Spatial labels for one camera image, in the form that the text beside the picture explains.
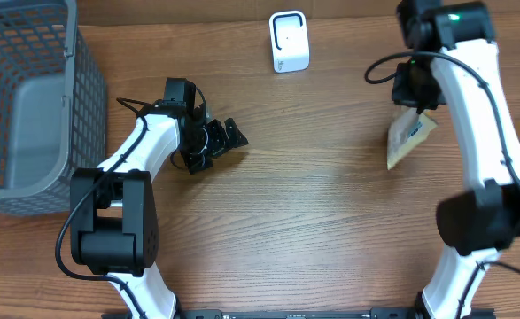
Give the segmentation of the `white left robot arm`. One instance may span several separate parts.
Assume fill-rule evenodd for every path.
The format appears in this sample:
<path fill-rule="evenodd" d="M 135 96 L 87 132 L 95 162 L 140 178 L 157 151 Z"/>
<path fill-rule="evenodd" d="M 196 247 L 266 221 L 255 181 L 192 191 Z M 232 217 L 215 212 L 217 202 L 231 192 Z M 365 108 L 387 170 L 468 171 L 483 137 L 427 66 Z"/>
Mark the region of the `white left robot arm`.
<path fill-rule="evenodd" d="M 117 101 L 135 114 L 136 126 L 111 157 L 72 175 L 71 211 L 56 241 L 56 262 L 71 278 L 110 283 L 128 318 L 180 318 L 180 302 L 156 263 L 152 183 L 176 154 L 183 169 L 196 174 L 248 140 L 233 119 L 212 119 L 202 90 L 186 78 L 167 79 L 163 98 L 152 103 Z"/>

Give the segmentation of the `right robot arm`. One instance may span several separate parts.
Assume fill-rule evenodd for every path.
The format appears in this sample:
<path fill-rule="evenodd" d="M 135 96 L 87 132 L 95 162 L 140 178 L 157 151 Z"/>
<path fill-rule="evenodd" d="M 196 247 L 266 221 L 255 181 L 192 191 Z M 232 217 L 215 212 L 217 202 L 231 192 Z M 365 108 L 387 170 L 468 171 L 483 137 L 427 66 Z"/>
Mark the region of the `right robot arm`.
<path fill-rule="evenodd" d="M 462 156 L 462 194 L 438 204 L 444 248 L 416 300 L 424 318 L 469 318 L 487 270 L 520 237 L 520 142 L 501 84 L 499 48 L 482 2 L 403 1 L 407 46 L 393 100 L 447 105 Z"/>

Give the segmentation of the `yellow wet wipes packet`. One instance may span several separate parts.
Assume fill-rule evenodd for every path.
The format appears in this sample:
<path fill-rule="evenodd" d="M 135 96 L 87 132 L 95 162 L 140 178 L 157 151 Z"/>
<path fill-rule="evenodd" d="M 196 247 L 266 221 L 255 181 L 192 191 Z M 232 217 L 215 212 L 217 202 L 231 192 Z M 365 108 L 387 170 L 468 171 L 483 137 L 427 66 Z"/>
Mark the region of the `yellow wet wipes packet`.
<path fill-rule="evenodd" d="M 401 106 L 388 129 L 387 169 L 392 170 L 403 158 L 424 142 L 438 123 L 428 112 Z"/>

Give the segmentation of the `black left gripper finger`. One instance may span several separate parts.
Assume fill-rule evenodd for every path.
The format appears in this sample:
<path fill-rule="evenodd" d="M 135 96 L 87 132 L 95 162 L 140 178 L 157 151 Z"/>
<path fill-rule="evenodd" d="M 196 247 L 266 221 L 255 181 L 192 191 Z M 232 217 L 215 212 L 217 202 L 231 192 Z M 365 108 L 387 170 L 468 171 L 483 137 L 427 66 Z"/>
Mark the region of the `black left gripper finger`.
<path fill-rule="evenodd" d="M 207 170 L 210 167 L 213 167 L 213 161 L 210 157 L 206 157 L 206 155 L 203 154 L 190 156 L 188 169 L 192 175 Z"/>
<path fill-rule="evenodd" d="M 230 149 L 246 146 L 249 144 L 247 138 L 239 130 L 233 118 L 228 118 L 224 122 L 228 137 L 228 147 Z"/>

